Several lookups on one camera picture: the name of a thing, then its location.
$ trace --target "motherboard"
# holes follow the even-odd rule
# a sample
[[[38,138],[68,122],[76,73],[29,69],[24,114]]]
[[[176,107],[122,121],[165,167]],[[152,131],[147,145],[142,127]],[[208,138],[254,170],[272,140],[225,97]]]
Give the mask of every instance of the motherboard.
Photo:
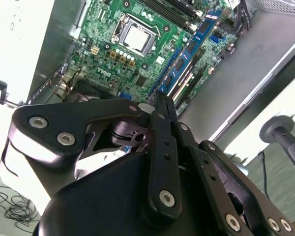
[[[180,115],[235,49],[237,35],[219,27],[227,7],[219,0],[93,0],[68,73],[137,103],[158,89]]]

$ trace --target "floor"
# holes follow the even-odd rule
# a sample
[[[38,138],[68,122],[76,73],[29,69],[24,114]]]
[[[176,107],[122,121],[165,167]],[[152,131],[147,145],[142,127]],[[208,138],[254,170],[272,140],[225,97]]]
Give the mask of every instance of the floor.
[[[265,149],[267,172],[267,191],[271,201],[295,222],[295,166],[278,144]],[[263,190],[263,171],[258,158],[251,161],[247,168],[248,177]]]

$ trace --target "screw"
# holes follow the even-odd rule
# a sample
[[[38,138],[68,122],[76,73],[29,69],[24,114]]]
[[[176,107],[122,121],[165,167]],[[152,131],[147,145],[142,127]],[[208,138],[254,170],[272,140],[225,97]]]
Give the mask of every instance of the screw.
[[[207,145],[210,149],[215,150],[215,146],[213,146],[212,144],[208,144]]]
[[[137,111],[137,108],[136,108],[136,107],[134,107],[134,106],[129,106],[129,108],[130,108],[130,110],[133,110],[134,112],[136,112],[136,111]]]
[[[289,223],[286,222],[286,220],[281,219],[281,223],[288,232],[292,232],[292,228]]]
[[[158,114],[159,117],[161,117],[162,119],[165,119],[165,116],[163,116],[162,114]]]
[[[29,124],[37,129],[45,128],[48,122],[43,117],[32,117],[29,119]]]
[[[183,130],[188,130],[187,125],[185,125],[185,124],[181,124],[180,126],[181,126],[181,128],[182,128]]]
[[[159,193],[159,199],[167,207],[173,207],[175,205],[174,196],[167,190],[162,190]]]
[[[75,143],[75,138],[72,134],[69,133],[60,133],[57,136],[57,140],[64,146],[72,146]]]
[[[270,226],[277,232],[280,231],[280,227],[278,226],[278,224],[271,218],[267,219],[269,221]]]
[[[227,224],[232,228],[232,230],[239,232],[240,230],[240,224],[238,220],[231,214],[227,214],[225,216]]]

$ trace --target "ram slot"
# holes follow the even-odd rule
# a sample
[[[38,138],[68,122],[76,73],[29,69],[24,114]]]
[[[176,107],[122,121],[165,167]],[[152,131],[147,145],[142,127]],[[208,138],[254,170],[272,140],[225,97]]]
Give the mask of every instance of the ram slot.
[[[168,3],[173,5],[177,10],[183,12],[187,16],[192,18],[202,17],[203,12],[196,10],[193,6],[189,5],[188,3],[180,0],[166,0]]]
[[[165,17],[175,25],[179,26],[180,28],[186,30],[189,27],[189,23],[184,18],[171,12],[157,0],[140,0],[140,2],[142,2],[144,5],[148,6],[150,9],[157,12],[161,16]]]
[[[177,57],[172,67],[163,79],[159,90],[172,97],[175,94],[176,86],[183,82],[192,71],[192,66],[199,55],[201,45],[212,31],[216,21],[219,19],[222,10],[212,10],[204,17],[193,36],[189,39],[186,47]]]
[[[148,93],[149,96],[151,96],[151,94],[154,92],[154,90],[157,88],[157,86],[159,86],[161,80],[164,78],[164,75],[166,74],[168,68],[172,65],[173,61],[178,56],[180,50],[181,50],[181,47],[178,47],[176,49],[176,51],[174,52],[174,54],[172,55],[172,57],[169,59],[168,63],[164,67],[162,73],[159,75],[158,79],[156,80],[156,82],[154,83],[154,85],[152,86],[152,88],[150,89],[150,91]]]

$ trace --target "cpu socket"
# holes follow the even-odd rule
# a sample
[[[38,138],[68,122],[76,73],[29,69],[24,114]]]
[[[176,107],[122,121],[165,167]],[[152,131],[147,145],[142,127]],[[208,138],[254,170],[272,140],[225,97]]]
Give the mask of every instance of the cpu socket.
[[[115,28],[112,42],[144,57],[155,45],[155,38],[159,35],[153,32],[151,28],[151,26],[130,14],[122,14]]]

